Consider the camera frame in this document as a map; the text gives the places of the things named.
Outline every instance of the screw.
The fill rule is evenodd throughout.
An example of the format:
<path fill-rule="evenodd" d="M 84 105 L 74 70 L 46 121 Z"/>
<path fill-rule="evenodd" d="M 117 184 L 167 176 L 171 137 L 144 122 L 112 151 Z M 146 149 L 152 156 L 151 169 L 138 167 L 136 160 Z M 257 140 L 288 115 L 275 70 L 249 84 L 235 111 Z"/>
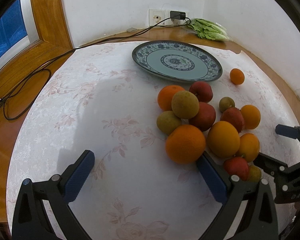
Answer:
<path fill-rule="evenodd" d="M 262 183 L 263 185 L 268 185 L 268 181 L 267 181 L 266 179 L 261 179 L 261 183 Z"/>
<path fill-rule="evenodd" d="M 51 177 L 52 181 L 58 181 L 60 179 L 60 175 L 59 174 L 55 174 Z"/>
<path fill-rule="evenodd" d="M 240 178 L 237 175 L 232 175 L 231 180 L 234 182 L 238 182 L 240 180 Z"/>
<path fill-rule="evenodd" d="M 22 184 L 23 184 L 23 185 L 28 185 L 29 182 L 30 182 L 30 179 L 25 179 L 25 180 L 22 182 Z"/>

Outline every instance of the table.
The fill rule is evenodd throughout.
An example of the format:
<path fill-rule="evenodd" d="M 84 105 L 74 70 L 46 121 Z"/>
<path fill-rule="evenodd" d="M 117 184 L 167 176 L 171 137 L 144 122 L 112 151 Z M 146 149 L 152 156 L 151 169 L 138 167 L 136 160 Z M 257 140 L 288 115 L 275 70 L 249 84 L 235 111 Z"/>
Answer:
<path fill-rule="evenodd" d="M 95 153 L 96 163 L 70 207 L 92 239 L 195 240 L 212 222 L 221 204 L 214 201 L 195 165 L 177 165 L 164 152 L 165 136 L 155 122 L 161 113 L 156 97 L 172 82 L 145 73 L 133 62 L 132 50 L 141 43 L 80 49 L 41 91 L 10 162 L 6 200 L 10 228 L 23 179 L 36 182 L 61 174 L 85 149 Z M 257 106 L 261 122 L 252 132 L 260 140 L 260 151 L 288 165 L 299 162 L 300 144 L 274 131 L 278 123 L 298 122 L 273 82 L 244 52 L 199 47 L 223 67 L 222 77 L 211 83 L 210 104 L 218 109 L 219 100 L 230 96 L 238 108 Z M 246 76 L 241 86 L 228 78 L 235 67 Z M 273 179 L 263 176 L 275 193 Z M 45 205 L 56 234 L 64 238 L 49 204 Z M 276 210 L 282 231 L 295 210 L 292 204 L 276 205 Z"/>

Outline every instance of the charger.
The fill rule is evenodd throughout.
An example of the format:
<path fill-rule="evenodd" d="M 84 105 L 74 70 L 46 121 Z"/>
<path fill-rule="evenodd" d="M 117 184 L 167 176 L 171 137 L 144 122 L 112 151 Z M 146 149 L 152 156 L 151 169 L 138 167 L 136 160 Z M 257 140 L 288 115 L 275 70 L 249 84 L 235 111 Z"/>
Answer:
<path fill-rule="evenodd" d="M 170 18 L 176 20 L 185 20 L 186 13 L 185 12 L 178 12 L 178 11 L 170 11 Z"/>

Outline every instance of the glass pane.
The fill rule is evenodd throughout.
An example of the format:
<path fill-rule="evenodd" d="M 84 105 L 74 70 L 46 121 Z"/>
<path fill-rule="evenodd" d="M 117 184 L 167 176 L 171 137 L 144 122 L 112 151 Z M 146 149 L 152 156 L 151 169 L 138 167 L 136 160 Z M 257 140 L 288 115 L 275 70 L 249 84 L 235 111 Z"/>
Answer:
<path fill-rule="evenodd" d="M 25 36 L 20 0 L 16 0 L 0 19 L 0 57 Z"/>

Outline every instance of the electrical socket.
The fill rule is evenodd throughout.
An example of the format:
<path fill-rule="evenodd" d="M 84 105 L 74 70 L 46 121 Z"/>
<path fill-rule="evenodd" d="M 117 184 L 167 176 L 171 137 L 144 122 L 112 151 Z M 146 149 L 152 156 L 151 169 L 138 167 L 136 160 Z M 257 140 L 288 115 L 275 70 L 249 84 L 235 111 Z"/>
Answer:
<path fill-rule="evenodd" d="M 180 10 L 161 10 L 161 9 L 149 9 L 149 26 L 156 25 L 158 22 L 169 18 L 170 11 L 180 11 Z M 189 12 L 185 12 L 186 17 L 189 17 Z M 182 25 L 186 20 L 177 20 L 177 19 L 169 19 L 160 23 L 160 25 Z"/>
<path fill-rule="evenodd" d="M 156 25 L 158 22 L 165 19 L 165 11 L 159 9 L 149 9 L 149 26 Z"/>

